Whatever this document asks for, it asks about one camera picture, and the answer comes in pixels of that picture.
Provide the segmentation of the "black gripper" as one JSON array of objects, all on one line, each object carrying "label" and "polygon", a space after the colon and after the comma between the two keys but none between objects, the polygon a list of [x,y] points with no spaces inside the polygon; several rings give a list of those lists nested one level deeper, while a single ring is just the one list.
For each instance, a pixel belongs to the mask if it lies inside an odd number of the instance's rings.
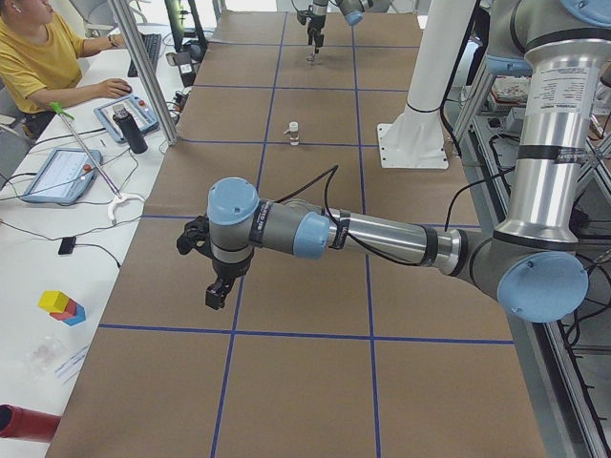
[{"label": "black gripper", "polygon": [[235,279],[246,275],[250,268],[253,253],[244,260],[227,262],[212,258],[212,266],[217,274],[215,281],[206,288],[205,304],[212,309],[223,309],[225,300],[231,293]]},{"label": "black gripper", "polygon": [[307,33],[311,38],[315,53],[318,53],[322,48],[322,37],[324,36],[323,30],[325,24],[326,18],[324,16],[311,16],[309,18]]}]

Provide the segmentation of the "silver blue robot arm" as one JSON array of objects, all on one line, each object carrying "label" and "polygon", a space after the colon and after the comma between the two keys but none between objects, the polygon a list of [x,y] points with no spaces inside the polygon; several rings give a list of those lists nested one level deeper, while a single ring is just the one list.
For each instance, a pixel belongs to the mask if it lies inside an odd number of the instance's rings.
[{"label": "silver blue robot arm", "polygon": [[606,1],[497,1],[488,66],[523,65],[530,91],[515,164],[482,178],[510,177],[507,214],[491,233],[354,214],[297,196],[270,200],[240,177],[208,194],[200,251],[216,280],[205,302],[224,306],[259,248],[316,260],[327,249],[356,248],[409,267],[433,267],[495,300],[507,314],[552,323],[579,309],[591,268],[578,255],[570,219],[595,89],[610,56]]},{"label": "silver blue robot arm", "polygon": [[[324,27],[327,19],[328,1],[312,1],[306,10],[298,10],[297,18],[302,25],[306,25],[308,45],[314,46],[313,56],[316,56],[324,46]],[[354,27],[362,21],[368,11],[387,12],[391,1],[377,0],[342,0],[334,4],[343,15],[346,22]]]}]

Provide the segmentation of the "person's hand on mouse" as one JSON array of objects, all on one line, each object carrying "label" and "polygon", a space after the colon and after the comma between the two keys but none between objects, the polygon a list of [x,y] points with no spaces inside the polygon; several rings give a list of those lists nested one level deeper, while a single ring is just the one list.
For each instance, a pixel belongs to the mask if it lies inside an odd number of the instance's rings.
[{"label": "person's hand on mouse", "polygon": [[123,79],[110,78],[99,84],[99,96],[105,98],[120,98],[132,92],[132,87]]}]

